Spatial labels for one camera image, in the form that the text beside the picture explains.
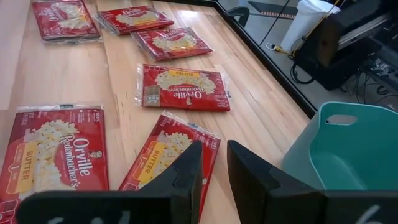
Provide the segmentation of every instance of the teal plastic basket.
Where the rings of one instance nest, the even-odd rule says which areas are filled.
[[[331,123],[335,115],[355,121]],[[282,169],[316,189],[398,190],[398,115],[379,106],[325,103]]]

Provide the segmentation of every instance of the black equipment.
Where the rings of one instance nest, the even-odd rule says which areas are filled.
[[[398,52],[379,42],[382,49],[370,56],[361,67],[367,75],[393,94],[398,93]]]
[[[398,223],[398,191],[316,190],[236,141],[227,158],[242,224]]]
[[[360,0],[324,19],[295,54],[295,64],[327,90],[339,88],[381,46],[368,36],[395,20],[398,2]]]
[[[242,224],[398,223],[398,191],[317,190],[227,143],[229,182]],[[43,192],[25,199],[19,224],[197,224],[201,142],[139,191]]]

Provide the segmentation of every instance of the basket handle hole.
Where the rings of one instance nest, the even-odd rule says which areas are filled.
[[[326,119],[326,124],[349,126],[358,121],[358,118],[351,115],[335,114]]]

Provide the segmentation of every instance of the red popcorn package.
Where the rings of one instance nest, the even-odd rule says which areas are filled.
[[[46,190],[109,190],[102,106],[20,108],[0,175],[0,223]]]
[[[138,65],[136,102],[150,107],[230,111],[227,81],[218,72]]]
[[[98,20],[114,34],[158,29],[174,24],[174,21],[148,6],[102,11],[98,13]]]
[[[81,0],[37,1],[32,7],[45,42],[76,43],[101,37]]]
[[[131,34],[156,61],[190,57],[213,50],[189,27]]]
[[[168,168],[193,141],[203,143],[203,186],[200,213],[221,140],[213,133],[164,111],[119,190],[139,190]]]

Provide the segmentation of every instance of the wooden table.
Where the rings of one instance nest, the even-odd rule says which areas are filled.
[[[158,63],[229,75],[229,113],[171,112],[222,139],[202,223],[239,223],[226,164],[226,140],[235,139],[278,165],[308,118],[219,14],[209,7],[157,1],[91,0],[89,9],[152,5],[193,27],[215,52]],[[105,106],[109,178],[117,189],[162,109],[134,105],[138,63],[154,63],[129,35],[102,30],[103,42],[42,43],[29,1],[0,0],[0,167],[16,107],[97,101]]]

